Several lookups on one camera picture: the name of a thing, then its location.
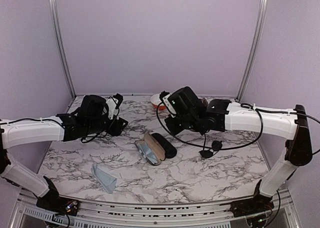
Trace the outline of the white bowl orange outside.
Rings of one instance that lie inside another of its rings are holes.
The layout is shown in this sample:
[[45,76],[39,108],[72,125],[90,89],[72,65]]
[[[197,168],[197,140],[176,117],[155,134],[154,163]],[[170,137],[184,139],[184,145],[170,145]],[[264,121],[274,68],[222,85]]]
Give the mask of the white bowl orange outside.
[[159,110],[165,110],[166,106],[164,104],[160,104],[162,101],[160,99],[160,93],[154,94],[150,97],[150,102],[152,106],[156,109],[159,106]]

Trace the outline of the aluminium frame post left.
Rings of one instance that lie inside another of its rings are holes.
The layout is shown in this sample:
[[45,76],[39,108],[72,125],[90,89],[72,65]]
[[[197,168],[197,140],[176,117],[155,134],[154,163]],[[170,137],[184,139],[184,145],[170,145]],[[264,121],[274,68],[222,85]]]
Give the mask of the aluminium frame post left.
[[76,91],[72,81],[71,72],[69,69],[69,64],[68,64],[68,60],[65,52],[63,35],[61,31],[61,26],[60,26],[57,0],[48,0],[48,1],[49,1],[49,7],[50,7],[51,18],[53,23],[54,36],[55,36],[58,54],[59,54],[61,65],[62,65],[62,70],[64,73],[68,92],[70,94],[71,99],[74,100],[76,98]]

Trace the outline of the brown translucent sunglasses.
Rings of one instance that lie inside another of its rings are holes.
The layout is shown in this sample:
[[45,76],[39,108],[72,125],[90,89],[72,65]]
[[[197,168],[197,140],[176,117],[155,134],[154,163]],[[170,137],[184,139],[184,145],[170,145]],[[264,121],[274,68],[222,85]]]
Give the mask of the brown translucent sunglasses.
[[205,98],[201,98],[201,99],[200,99],[200,102],[202,103],[202,105],[203,105],[204,107],[207,107],[207,106],[208,106],[208,101],[207,101]]

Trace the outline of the aluminium frame post right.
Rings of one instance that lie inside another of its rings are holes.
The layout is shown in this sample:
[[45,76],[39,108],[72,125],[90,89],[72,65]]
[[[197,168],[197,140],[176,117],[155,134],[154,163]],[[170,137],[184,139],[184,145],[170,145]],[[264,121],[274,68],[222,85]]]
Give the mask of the aluminium frame post right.
[[255,28],[253,32],[253,38],[247,58],[247,62],[245,65],[244,73],[240,82],[240,86],[237,92],[236,99],[238,101],[241,101],[244,98],[246,88],[248,86],[250,75],[253,71],[254,62],[258,50],[258,46],[262,37],[264,23],[266,20],[266,14],[267,14],[267,7],[268,7],[268,0],[260,0],[259,1],[259,7],[258,7],[258,13],[257,13],[257,19],[255,23]]

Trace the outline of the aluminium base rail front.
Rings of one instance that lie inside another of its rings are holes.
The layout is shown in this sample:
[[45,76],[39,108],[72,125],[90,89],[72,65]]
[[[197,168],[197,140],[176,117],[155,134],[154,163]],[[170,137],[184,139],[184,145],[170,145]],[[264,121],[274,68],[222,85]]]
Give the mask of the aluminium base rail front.
[[143,204],[79,200],[75,216],[36,206],[37,199],[20,191],[10,228],[299,228],[288,190],[272,199],[273,209],[239,215],[237,199],[202,203]]

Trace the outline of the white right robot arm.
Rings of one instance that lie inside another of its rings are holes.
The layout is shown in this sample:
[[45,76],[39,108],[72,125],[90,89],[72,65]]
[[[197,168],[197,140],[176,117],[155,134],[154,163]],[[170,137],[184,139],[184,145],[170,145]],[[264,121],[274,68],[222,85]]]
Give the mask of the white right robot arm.
[[265,178],[256,185],[247,207],[258,212],[277,189],[313,158],[308,115],[303,105],[294,109],[274,109],[239,103],[229,99],[200,99],[186,86],[169,93],[163,91],[160,102],[169,116],[164,129],[172,136],[184,130],[205,135],[209,131],[247,131],[286,139],[285,150]]

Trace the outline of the light blue cleaning cloth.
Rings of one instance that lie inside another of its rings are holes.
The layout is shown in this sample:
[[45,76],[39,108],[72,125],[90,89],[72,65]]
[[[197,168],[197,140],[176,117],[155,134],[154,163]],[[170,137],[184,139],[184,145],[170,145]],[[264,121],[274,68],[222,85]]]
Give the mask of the light blue cleaning cloth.
[[112,194],[114,192],[117,184],[117,178],[100,169],[97,164],[93,164],[91,166],[91,172],[108,194]]

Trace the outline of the brown striped glasses case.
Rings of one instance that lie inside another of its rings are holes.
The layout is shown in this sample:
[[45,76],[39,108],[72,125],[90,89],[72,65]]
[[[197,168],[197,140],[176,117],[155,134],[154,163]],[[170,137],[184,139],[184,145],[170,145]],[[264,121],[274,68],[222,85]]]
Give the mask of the brown striped glasses case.
[[165,150],[148,132],[144,134],[143,140],[137,140],[134,144],[143,158],[152,166],[158,166],[166,159]]

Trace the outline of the aluminium frame post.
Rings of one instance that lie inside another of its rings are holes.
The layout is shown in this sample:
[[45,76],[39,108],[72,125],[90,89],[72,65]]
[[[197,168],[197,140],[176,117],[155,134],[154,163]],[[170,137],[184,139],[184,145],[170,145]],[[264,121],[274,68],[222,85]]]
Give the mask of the aluminium frame post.
[[54,36],[55,36],[58,54],[59,54],[61,65],[62,65],[62,70],[64,73],[68,92],[70,94],[71,99],[74,100],[76,98],[76,91],[72,81],[71,72],[69,69],[69,64],[68,64],[68,60],[65,52],[63,35],[61,31],[61,26],[60,26],[57,0],[48,0],[48,1],[49,1],[49,7],[50,7],[51,18],[53,23]]
[[266,14],[267,14],[267,7],[268,7],[268,0],[260,0],[259,1],[259,7],[258,7],[258,13],[257,13],[257,19],[255,23],[255,28],[253,32],[253,38],[247,58],[247,62],[245,65],[244,73],[240,82],[240,86],[237,92],[236,99],[238,101],[241,101],[244,98],[246,88],[248,86],[250,75],[253,71],[254,62],[258,50],[258,46],[262,37],[264,23],[266,20]]

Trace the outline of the black aviator sunglasses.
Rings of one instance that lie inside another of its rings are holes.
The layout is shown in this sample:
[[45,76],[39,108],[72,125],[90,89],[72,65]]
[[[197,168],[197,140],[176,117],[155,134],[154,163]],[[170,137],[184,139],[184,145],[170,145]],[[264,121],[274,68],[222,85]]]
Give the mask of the black aviator sunglasses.
[[202,159],[209,159],[216,155],[223,147],[222,141],[214,140],[211,143],[211,146],[207,146],[207,135],[204,134],[204,142],[202,146],[202,150],[199,151],[199,154]]

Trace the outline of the black woven glasses case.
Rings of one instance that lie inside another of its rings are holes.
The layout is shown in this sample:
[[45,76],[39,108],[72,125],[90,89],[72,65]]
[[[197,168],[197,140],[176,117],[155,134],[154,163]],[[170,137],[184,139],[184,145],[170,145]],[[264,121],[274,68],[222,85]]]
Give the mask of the black woven glasses case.
[[177,149],[164,136],[159,133],[152,133],[151,136],[164,149],[166,159],[172,159],[177,155]]

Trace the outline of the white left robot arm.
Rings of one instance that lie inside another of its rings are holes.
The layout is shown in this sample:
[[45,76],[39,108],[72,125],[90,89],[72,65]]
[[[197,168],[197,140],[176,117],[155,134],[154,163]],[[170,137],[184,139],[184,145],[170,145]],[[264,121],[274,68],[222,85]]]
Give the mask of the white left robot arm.
[[60,196],[53,182],[15,160],[8,150],[13,147],[42,142],[87,144],[107,135],[119,136],[128,121],[119,117],[124,97],[119,93],[103,98],[85,95],[80,107],[71,113],[45,118],[3,120],[0,123],[0,176],[36,195],[37,202],[53,211],[60,210],[69,200]]

